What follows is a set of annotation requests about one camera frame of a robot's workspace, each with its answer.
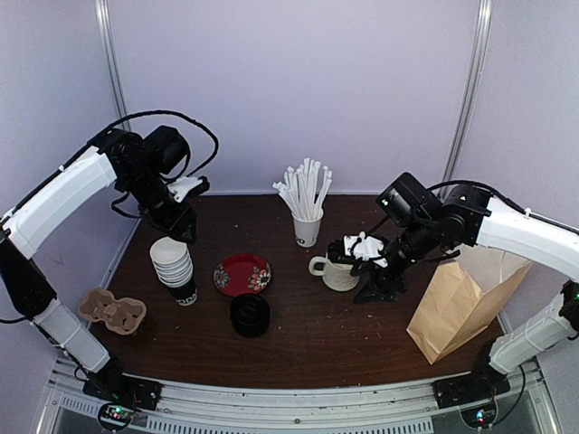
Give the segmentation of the stack of paper cups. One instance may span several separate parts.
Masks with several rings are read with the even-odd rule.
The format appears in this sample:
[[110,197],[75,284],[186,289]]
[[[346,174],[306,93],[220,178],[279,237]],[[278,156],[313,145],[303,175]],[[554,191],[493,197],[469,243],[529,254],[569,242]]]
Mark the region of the stack of paper cups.
[[149,257],[159,281],[178,305],[188,307],[197,301],[195,265],[184,242],[161,238],[150,247]]

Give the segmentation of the stack of black lids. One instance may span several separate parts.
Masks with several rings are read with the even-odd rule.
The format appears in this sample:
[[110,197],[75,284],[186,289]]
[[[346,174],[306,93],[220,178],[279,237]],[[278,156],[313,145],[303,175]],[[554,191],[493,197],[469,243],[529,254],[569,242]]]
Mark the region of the stack of black lids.
[[270,327],[271,307],[267,300],[259,295],[239,295],[230,305],[230,321],[234,331],[241,337],[260,337]]

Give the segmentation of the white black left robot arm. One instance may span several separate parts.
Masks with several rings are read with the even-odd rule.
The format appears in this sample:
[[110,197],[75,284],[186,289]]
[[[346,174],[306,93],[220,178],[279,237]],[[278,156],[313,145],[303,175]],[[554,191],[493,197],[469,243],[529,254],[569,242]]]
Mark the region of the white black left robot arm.
[[84,274],[100,257],[98,217],[90,228],[75,229],[75,213],[101,191],[114,187],[134,198],[138,215],[155,229],[183,244],[195,241],[196,214],[186,196],[206,181],[194,176],[172,180],[170,172],[190,157],[185,138],[161,126],[147,137],[107,128],[83,146],[1,220],[1,278],[15,309],[46,333],[89,373],[110,401],[122,401],[130,383],[110,367],[112,356],[59,299],[37,260],[42,247],[56,252],[62,241],[70,268]]

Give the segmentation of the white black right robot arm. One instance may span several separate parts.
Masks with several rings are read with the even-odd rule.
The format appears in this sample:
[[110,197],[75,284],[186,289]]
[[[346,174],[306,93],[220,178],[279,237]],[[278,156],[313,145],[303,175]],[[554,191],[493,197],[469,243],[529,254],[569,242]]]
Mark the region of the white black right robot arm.
[[534,214],[496,189],[473,181],[434,187],[404,173],[377,204],[399,228],[391,240],[361,232],[343,239],[355,270],[369,279],[357,295],[365,302],[405,290],[403,275],[440,250],[437,269],[407,331],[426,359],[436,362],[485,330],[533,265],[566,276],[563,289],[523,325],[497,338],[482,365],[464,379],[470,398],[484,398],[498,376],[578,334],[578,231]]

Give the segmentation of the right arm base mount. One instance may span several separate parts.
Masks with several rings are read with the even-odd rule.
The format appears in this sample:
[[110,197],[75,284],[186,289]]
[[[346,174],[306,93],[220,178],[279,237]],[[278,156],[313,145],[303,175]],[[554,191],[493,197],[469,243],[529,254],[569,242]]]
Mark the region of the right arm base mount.
[[498,419],[497,397],[510,391],[507,376],[478,360],[470,373],[432,384],[438,408],[461,407],[462,421],[469,428],[487,429]]

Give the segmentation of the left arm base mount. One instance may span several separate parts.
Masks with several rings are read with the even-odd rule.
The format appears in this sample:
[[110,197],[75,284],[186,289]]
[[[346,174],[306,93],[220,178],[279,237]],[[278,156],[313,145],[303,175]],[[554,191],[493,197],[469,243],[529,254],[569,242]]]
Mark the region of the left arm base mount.
[[97,412],[97,421],[106,431],[127,428],[138,412],[155,410],[161,397],[162,384],[124,374],[120,360],[112,358],[97,373],[80,365],[85,375],[83,393],[104,400]]

